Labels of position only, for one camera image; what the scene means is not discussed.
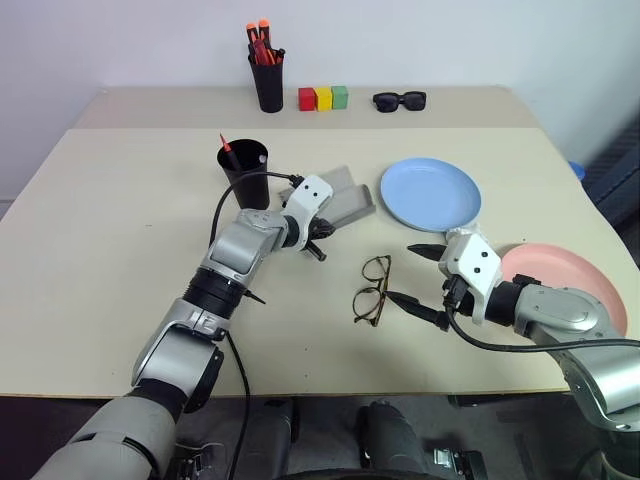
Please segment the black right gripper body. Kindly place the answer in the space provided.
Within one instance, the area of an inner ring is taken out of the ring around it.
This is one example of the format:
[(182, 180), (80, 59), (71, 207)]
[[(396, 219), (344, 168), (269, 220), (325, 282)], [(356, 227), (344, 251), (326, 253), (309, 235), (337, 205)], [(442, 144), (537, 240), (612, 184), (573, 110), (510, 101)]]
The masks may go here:
[(453, 275), (443, 284), (443, 305), (446, 312), (471, 317), (475, 300), (467, 282), (459, 275)]

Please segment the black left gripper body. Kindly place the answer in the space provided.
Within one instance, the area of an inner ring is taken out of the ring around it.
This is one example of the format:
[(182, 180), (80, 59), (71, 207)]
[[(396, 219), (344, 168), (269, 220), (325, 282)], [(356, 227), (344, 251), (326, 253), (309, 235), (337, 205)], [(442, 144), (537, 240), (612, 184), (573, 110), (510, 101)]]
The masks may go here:
[(308, 239), (310, 241), (328, 238), (335, 232), (335, 226), (323, 218), (314, 218), (309, 224)]

